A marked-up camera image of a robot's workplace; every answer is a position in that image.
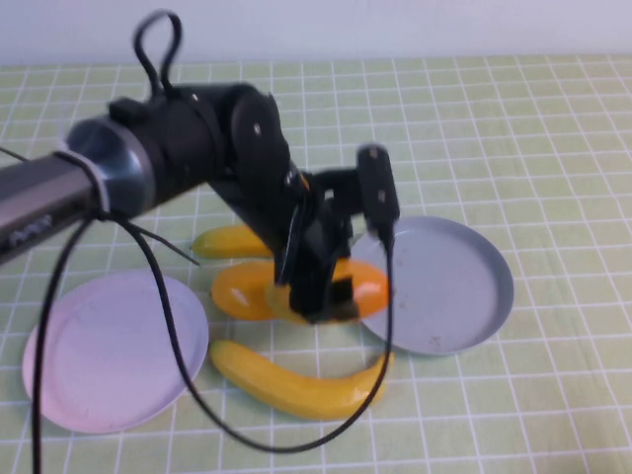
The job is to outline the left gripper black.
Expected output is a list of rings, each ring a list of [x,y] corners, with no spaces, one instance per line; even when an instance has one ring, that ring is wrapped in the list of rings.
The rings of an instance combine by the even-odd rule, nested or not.
[[[276,195],[275,284],[289,285],[289,305],[309,324],[358,317],[353,278],[333,279],[349,240],[349,218],[323,195]]]

